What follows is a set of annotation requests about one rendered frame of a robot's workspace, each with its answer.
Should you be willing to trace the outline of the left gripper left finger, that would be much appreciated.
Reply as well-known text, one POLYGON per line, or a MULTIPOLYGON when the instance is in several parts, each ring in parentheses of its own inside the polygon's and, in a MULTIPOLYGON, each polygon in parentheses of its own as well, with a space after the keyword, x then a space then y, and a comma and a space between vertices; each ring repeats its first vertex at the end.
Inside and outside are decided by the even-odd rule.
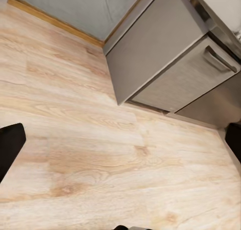
POLYGON ((26 142, 21 123, 0 128, 0 183, 26 142))

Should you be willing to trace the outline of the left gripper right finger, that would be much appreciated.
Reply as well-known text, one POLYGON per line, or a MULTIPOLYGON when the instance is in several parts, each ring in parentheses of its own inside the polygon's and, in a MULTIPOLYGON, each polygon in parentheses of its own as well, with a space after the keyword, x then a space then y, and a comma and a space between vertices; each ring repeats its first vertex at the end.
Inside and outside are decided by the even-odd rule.
POLYGON ((241 125, 236 123, 229 123, 225 141, 234 152, 235 156, 241 163, 241 125))

